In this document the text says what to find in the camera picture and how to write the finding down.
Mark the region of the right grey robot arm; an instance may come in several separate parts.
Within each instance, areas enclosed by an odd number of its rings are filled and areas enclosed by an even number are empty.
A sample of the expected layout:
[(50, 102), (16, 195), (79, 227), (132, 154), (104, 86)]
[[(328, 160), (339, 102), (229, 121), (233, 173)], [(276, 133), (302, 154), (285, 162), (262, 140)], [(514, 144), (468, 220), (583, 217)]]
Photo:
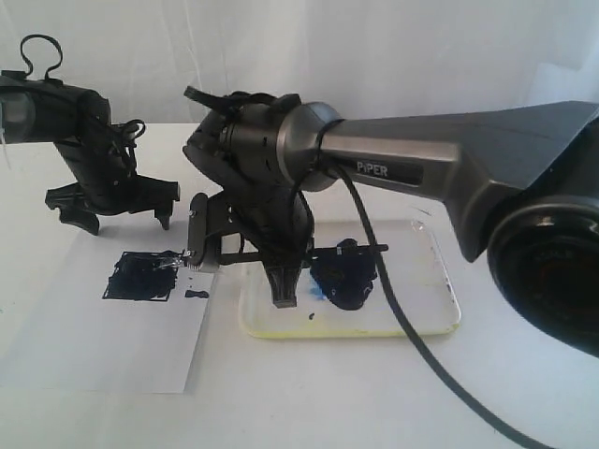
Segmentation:
[(218, 260), (221, 238), (238, 234), (256, 248), (274, 306), (294, 307), (314, 256), (306, 194), (362, 183), (443, 204), (462, 256), (486, 256), (519, 315), (597, 355), (596, 104), (347, 120), (297, 94), (184, 94), (208, 110), (184, 155), (220, 187), (191, 203), (191, 265)]

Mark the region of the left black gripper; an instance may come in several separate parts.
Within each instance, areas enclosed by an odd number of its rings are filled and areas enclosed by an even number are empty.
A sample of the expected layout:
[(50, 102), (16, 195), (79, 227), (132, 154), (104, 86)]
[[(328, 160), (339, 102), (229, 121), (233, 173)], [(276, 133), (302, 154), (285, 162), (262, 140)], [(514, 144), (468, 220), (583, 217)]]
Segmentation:
[(46, 193), (46, 205), (60, 209), (62, 224), (97, 235), (100, 224), (95, 214), (153, 210), (161, 227), (169, 230), (172, 208), (180, 200), (181, 189), (176, 181), (138, 174), (137, 139), (145, 130), (145, 123), (134, 119), (111, 125), (106, 131), (91, 131), (55, 143), (76, 180)]

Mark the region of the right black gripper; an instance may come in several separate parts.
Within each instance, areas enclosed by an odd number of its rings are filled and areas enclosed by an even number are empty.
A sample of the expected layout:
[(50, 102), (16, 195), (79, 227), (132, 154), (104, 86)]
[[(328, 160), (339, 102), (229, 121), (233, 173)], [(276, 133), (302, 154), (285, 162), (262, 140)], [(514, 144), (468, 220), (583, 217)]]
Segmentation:
[(314, 217), (300, 191), (266, 189), (251, 200), (232, 203), (231, 218), (243, 241), (264, 255), (272, 304), (277, 308), (297, 306), (297, 288), (304, 262), (311, 250)]

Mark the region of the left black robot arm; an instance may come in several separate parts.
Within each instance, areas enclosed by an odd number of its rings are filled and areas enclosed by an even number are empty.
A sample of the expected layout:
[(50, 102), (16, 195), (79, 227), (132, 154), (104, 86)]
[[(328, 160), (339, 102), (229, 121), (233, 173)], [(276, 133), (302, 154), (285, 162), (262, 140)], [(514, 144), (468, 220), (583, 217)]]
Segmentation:
[(75, 178), (45, 196), (63, 224), (97, 235), (102, 216), (150, 211), (169, 228), (180, 185), (138, 174), (137, 140), (145, 131), (141, 119), (113, 123), (109, 100), (94, 90), (1, 75), (2, 142), (49, 142)]

